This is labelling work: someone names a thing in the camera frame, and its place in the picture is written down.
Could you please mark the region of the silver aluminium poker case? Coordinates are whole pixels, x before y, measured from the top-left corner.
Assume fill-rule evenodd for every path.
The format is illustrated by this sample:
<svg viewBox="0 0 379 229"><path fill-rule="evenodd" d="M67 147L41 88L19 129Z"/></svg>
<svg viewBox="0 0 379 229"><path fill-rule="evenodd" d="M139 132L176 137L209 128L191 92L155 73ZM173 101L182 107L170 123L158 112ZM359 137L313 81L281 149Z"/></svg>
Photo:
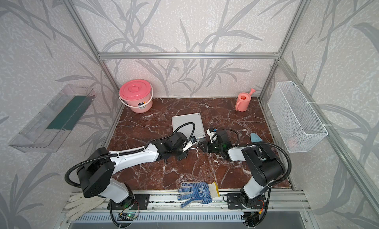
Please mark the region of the silver aluminium poker case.
<svg viewBox="0 0 379 229"><path fill-rule="evenodd" d="M200 113L173 116L172 117L173 131L175 131L178 127L188 122L193 122L195 124L195 131L192 136L195 136L199 142L205 141L206 136L205 136L204 126L203 126ZM193 130L193 125L190 124L190 125L180 128L178 131L183 133L189 139L192 130Z"/></svg>

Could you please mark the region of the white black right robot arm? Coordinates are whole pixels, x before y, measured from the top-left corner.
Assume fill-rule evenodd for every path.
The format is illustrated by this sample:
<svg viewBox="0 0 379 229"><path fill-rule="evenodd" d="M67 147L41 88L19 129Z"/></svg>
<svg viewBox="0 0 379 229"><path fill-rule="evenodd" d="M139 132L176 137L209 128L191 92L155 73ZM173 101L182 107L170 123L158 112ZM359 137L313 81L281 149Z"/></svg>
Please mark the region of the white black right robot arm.
<svg viewBox="0 0 379 229"><path fill-rule="evenodd" d="M228 209L260 209L268 206L268 196L265 194L271 188L286 180L292 170L289 154L281 147L263 141L246 145L233 145L228 132L231 129L206 130L209 142L205 143L203 151L218 154L224 160L246 162L251 178L240 193L228 193Z"/></svg>

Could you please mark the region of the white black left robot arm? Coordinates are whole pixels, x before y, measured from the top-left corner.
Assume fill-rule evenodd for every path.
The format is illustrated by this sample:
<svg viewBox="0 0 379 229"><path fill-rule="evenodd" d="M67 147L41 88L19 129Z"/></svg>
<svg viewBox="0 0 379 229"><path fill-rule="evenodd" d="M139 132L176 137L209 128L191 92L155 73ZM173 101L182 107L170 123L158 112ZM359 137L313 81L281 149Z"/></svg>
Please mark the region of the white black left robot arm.
<svg viewBox="0 0 379 229"><path fill-rule="evenodd" d="M184 159L187 150L197 142L195 128L193 122L184 123L169 136L130 150L109 152L99 148L87 160L69 168L64 179L67 184L82 189L85 198L107 197L119 203L132 193L125 184L112 178L115 173L144 163L167 161L172 156Z"/></svg>

